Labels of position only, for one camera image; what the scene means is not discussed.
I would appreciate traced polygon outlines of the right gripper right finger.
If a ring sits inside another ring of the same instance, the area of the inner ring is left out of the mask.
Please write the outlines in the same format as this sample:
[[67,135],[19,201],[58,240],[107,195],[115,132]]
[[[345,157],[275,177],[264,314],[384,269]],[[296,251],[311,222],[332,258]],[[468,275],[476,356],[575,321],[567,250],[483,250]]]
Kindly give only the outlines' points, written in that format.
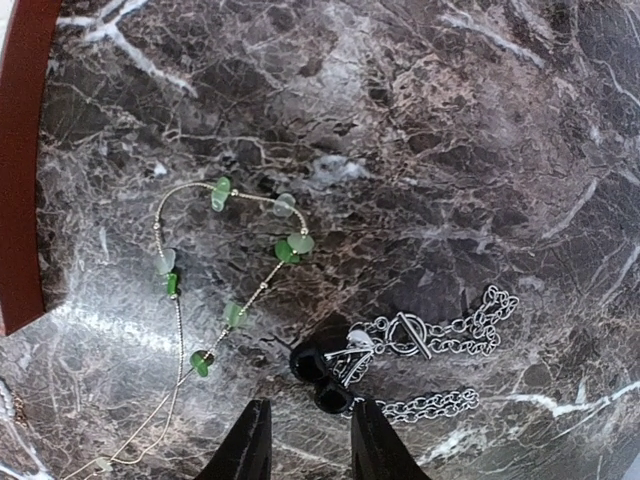
[[354,408],[351,454],[354,479],[430,480],[373,400]]

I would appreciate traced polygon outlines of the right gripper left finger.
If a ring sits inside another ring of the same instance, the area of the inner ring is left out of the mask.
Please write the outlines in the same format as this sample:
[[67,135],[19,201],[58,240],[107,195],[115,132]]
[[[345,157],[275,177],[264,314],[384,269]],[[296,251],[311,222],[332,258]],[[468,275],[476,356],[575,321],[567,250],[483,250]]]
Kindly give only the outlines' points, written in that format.
[[195,480],[269,480],[272,415],[269,400],[251,400]]

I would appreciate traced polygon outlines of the small red jewelry tray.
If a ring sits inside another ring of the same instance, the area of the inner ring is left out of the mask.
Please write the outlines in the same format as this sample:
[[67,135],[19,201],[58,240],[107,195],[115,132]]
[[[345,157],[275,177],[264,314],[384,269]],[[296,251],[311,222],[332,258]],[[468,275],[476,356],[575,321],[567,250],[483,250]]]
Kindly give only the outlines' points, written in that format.
[[17,1],[1,55],[1,334],[45,314],[36,232],[42,96],[59,1]]

